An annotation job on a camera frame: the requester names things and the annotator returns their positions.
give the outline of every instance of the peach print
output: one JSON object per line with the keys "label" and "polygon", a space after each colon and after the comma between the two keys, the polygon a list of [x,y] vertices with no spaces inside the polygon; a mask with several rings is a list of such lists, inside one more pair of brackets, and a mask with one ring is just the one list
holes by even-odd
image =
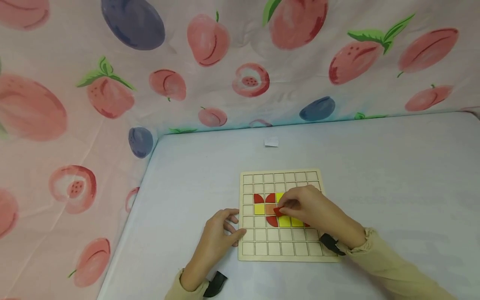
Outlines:
{"label": "peach print", "polygon": [[105,271],[110,260],[110,242],[105,238],[91,241],[84,248],[77,262],[73,275],[73,283],[79,288],[94,284]]}
{"label": "peach print", "polygon": [[84,212],[95,200],[95,175],[82,166],[64,166],[57,169],[50,176],[48,187],[55,200],[67,202],[65,211],[69,214]]}
{"label": "peach print", "polygon": [[230,46],[230,35],[225,26],[206,14],[194,17],[187,28],[187,39],[193,57],[203,67],[213,66],[227,53]]}
{"label": "peach print", "polygon": [[7,190],[0,189],[0,239],[12,231],[17,221],[17,201]]}
{"label": "peach print", "polygon": [[0,23],[18,30],[33,30],[49,17],[48,0],[0,0]]}

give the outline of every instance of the plum print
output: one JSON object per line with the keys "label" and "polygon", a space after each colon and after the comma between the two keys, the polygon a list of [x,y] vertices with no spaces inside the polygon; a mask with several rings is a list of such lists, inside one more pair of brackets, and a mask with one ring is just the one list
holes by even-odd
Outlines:
{"label": "plum print", "polygon": [[95,175],[82,166],[64,166],[52,173],[48,188],[53,198],[66,202],[65,211],[81,214],[89,209],[96,196]]}
{"label": "plum print", "polygon": [[459,32],[456,28],[442,28],[430,31],[416,40],[403,51],[398,61],[401,73],[414,73],[441,61],[455,46]]}
{"label": "plum print", "polygon": [[0,239],[9,234],[18,221],[18,204],[15,197],[0,189]]}
{"label": "plum print", "polygon": [[88,86],[88,99],[102,116],[109,119],[119,118],[135,103],[130,90],[135,88],[113,72],[105,56],[98,61],[98,69],[90,71],[77,84],[77,87]]}
{"label": "plum print", "polygon": [[113,34],[135,50],[153,50],[165,41],[165,27],[145,0],[102,0],[102,14]]}
{"label": "plum print", "polygon": [[422,111],[438,104],[452,93],[452,85],[435,86],[416,93],[406,104],[406,111]]}
{"label": "plum print", "polygon": [[269,0],[263,25],[269,23],[273,44],[293,50],[310,43],[324,25],[328,0]]}
{"label": "plum print", "polygon": [[220,127],[227,122],[227,114],[218,108],[204,108],[198,113],[200,123],[208,127]]}
{"label": "plum print", "polygon": [[105,271],[110,260],[110,241],[99,238],[85,246],[77,262],[76,269],[70,273],[73,284],[85,288],[94,284]]}
{"label": "plum print", "polygon": [[133,155],[138,158],[145,158],[153,149],[152,133],[143,127],[130,128],[128,131],[128,143]]}
{"label": "plum print", "polygon": [[335,101],[330,97],[323,97],[313,101],[300,111],[300,118],[308,122],[320,121],[328,118],[335,110]]}
{"label": "plum print", "polygon": [[22,31],[42,26],[50,17],[48,0],[0,0],[0,24]]}
{"label": "plum print", "polygon": [[243,64],[235,74],[237,77],[233,81],[232,87],[240,96],[257,97],[270,87],[268,72],[257,63]]}
{"label": "plum print", "polygon": [[67,112],[50,90],[29,78],[0,75],[0,136],[44,142],[66,130]]}
{"label": "plum print", "polygon": [[202,67],[210,67],[221,61],[230,47],[228,30],[206,14],[194,17],[187,28],[187,40],[193,57]]}
{"label": "plum print", "polygon": [[168,101],[174,99],[177,101],[185,100],[187,96],[187,86],[182,76],[172,70],[158,70],[152,72],[149,77],[150,87],[157,94],[167,97]]}
{"label": "plum print", "polygon": [[395,37],[407,27],[415,14],[393,25],[386,34],[378,29],[348,31],[357,40],[340,49],[333,57],[328,70],[330,82],[345,84],[365,73],[381,56],[390,50]]}

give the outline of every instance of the sliced peach print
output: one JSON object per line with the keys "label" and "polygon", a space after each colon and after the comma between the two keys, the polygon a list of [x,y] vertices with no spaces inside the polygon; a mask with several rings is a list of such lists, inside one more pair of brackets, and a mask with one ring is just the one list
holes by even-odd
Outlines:
{"label": "sliced peach print", "polygon": [[50,193],[59,202],[66,202],[65,211],[80,214],[89,209],[96,195],[95,175],[82,166],[64,166],[52,173],[48,181]]}
{"label": "sliced peach print", "polygon": [[0,239],[9,234],[18,221],[18,204],[15,197],[0,189]]}
{"label": "sliced peach print", "polygon": [[73,275],[73,283],[79,288],[90,286],[102,276],[109,260],[110,242],[105,238],[95,239],[84,248],[68,278]]}

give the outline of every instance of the sleeve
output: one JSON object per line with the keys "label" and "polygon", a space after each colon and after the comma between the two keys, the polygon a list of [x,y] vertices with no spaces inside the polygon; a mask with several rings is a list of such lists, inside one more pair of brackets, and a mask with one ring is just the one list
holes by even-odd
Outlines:
{"label": "sleeve", "polygon": [[455,299],[415,265],[401,258],[373,228],[366,228],[365,235],[367,241],[362,246],[349,250],[339,243],[339,248],[375,277],[394,299]]}
{"label": "sleeve", "polygon": [[178,272],[173,281],[173,285],[165,296],[165,300],[201,300],[208,287],[208,280],[204,280],[202,284],[193,292],[187,292],[180,284],[180,276],[183,269]]}

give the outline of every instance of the grid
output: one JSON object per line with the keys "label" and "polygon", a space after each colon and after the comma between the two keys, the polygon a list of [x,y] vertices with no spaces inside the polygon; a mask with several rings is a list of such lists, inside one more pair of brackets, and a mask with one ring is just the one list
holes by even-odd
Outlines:
{"label": "grid", "polygon": [[291,188],[313,185],[323,191],[318,169],[243,172],[240,174],[239,260],[278,262],[338,262],[337,254],[319,242],[308,224],[273,211]]}

